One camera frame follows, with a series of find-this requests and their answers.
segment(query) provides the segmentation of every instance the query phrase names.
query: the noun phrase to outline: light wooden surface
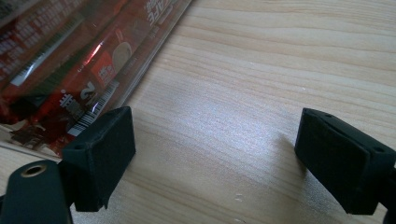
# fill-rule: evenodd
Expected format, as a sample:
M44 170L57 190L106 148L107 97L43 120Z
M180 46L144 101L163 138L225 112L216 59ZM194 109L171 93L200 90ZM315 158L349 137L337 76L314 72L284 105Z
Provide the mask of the light wooden surface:
M381 223L293 151L303 107L396 148L395 1L196 0L128 105L137 154L76 223ZM33 157L0 149L0 192Z

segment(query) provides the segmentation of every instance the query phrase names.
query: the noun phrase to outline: transparent plastic wrap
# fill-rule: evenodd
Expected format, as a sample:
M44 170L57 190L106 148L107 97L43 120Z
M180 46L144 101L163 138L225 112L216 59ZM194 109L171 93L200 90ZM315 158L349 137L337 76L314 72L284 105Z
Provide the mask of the transparent plastic wrap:
M62 26L1 79L0 144L62 157L67 143L124 104L190 1L78 1ZM39 4L21 7L22 14ZM0 47L1 59L9 57ZM15 67L0 62L3 70Z

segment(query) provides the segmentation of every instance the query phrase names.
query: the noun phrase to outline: barcode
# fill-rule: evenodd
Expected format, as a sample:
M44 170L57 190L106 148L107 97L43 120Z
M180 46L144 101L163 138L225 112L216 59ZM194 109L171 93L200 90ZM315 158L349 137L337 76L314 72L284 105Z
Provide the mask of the barcode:
M103 108L110 100L111 96L116 91L116 88L120 85L120 83L116 80L113 80L106 88L106 92L103 93L102 97L99 99L97 104L92 108L92 110L87 111L81 119L78 120L78 123L75 124L67 133L78 136L82 131L84 131L88 126L90 126L100 115Z

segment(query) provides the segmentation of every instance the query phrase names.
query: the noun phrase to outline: screw hole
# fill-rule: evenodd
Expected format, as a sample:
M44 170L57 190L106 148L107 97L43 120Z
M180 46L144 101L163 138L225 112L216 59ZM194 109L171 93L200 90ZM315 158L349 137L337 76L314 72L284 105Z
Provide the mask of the screw hole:
M44 171L47 170L47 166L44 164L38 164L32 167L27 168L24 170L21 174L22 177L28 178L28 177L33 177L36 175L40 175Z

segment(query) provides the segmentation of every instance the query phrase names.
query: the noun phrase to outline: clamp jaw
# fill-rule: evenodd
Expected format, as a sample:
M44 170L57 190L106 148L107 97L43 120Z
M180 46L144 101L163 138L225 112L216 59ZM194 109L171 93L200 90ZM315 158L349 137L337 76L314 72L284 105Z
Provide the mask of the clamp jaw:
M294 149L347 213L372 215L382 203L389 210L384 223L396 223L396 152L390 147L333 115L305 108Z
M105 113L63 149L63 160L16 170L0 199L0 223L73 223L69 207L97 212L135 154L130 107Z

